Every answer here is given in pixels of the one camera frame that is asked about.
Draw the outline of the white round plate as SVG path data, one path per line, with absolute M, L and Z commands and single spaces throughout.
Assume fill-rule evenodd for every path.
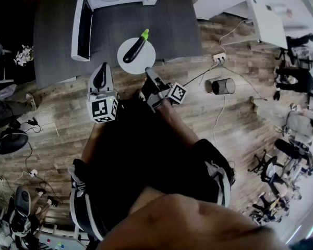
M 152 67 L 156 60 L 155 49 L 149 41 L 144 43 L 141 51 L 137 57 L 130 63 L 123 61 L 124 55 L 129 49 L 136 43 L 138 38 L 130 38 L 124 41 L 117 51 L 117 61 L 120 67 L 130 74 L 142 74 L 145 73 L 147 67 Z

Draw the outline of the dark purple eggplant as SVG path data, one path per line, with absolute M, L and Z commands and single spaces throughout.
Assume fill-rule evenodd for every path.
M 149 37 L 149 29 L 145 29 L 134 45 L 128 50 L 128 52 L 123 57 L 123 62 L 129 64 L 135 60 L 135 58 L 140 53 L 145 42 Z

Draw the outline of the black office chair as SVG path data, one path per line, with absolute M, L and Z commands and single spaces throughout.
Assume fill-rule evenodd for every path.
M 21 130 L 7 129 L 0 135 L 0 155 L 14 153 L 23 148 L 29 140 L 29 136 Z
M 257 164 L 247 171 L 260 175 L 261 181 L 270 187 L 275 197 L 280 198 L 285 196 L 288 185 L 277 173 L 278 167 L 284 168 L 283 165 L 278 162 L 278 157 L 276 155 L 271 156 L 267 154 L 267 150 L 264 149 L 261 158 L 257 154 L 254 154 L 254 161 L 256 161 Z
M 295 164 L 299 164 L 300 161 L 306 161 L 307 170 L 313 172 L 313 155 L 309 148 L 304 144 L 294 145 L 290 144 L 282 139 L 277 139 L 274 142 L 274 146 L 287 155 L 291 160 L 295 160 Z

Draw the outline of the person's black striped shirt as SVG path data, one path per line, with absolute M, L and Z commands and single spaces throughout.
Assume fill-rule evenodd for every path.
M 234 170 L 207 139 L 188 147 L 146 102 L 120 103 L 93 159 L 73 161 L 70 216 L 95 240 L 128 215 L 141 192 L 153 188 L 227 207 Z

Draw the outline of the grey office chair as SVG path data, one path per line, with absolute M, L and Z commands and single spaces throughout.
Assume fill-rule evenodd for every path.
M 14 210 L 9 219 L 12 232 L 23 233 L 30 214 L 30 194 L 24 186 L 18 186 L 14 198 Z

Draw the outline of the black equipment stand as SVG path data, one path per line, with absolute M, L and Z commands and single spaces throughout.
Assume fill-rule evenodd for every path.
M 302 45 L 307 44 L 309 41 L 313 42 L 313 34 L 309 33 L 301 37 L 291 37 L 287 36 L 286 37 L 286 42 L 287 42 L 287 54 L 290 58 L 291 64 L 295 65 L 295 59 L 296 57 L 293 54 L 292 49 L 296 47 L 300 47 Z

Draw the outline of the white flower bouquet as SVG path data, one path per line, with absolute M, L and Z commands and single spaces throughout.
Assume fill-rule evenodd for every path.
M 25 67 L 28 63 L 34 60 L 33 46 L 22 45 L 21 51 L 18 51 L 14 62 L 15 65 Z

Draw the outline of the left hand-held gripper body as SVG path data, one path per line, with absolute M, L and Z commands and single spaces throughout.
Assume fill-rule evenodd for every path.
M 87 109 L 89 116 L 95 123 L 113 121 L 118 109 L 118 92 L 113 88 L 88 89 Z

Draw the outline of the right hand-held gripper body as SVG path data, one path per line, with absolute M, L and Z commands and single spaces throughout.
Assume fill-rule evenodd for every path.
M 153 112 L 164 99 L 171 104 L 181 104 L 187 94 L 187 90 L 179 83 L 164 83 L 160 78 L 157 78 L 154 82 L 147 79 L 141 92 Z

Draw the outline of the person's right forearm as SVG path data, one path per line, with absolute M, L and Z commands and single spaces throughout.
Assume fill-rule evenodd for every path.
M 169 100 L 161 100 L 160 105 L 155 108 L 155 111 L 163 118 L 168 126 L 172 128 L 183 144 L 192 147 L 199 141 L 196 133 L 183 122 Z

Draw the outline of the person's left forearm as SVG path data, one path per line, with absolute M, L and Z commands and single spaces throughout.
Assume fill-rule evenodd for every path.
M 101 140 L 104 132 L 105 123 L 95 123 L 91 134 L 86 142 L 84 150 L 81 155 L 81 160 L 88 164 L 92 159 L 97 150 L 97 146 Z

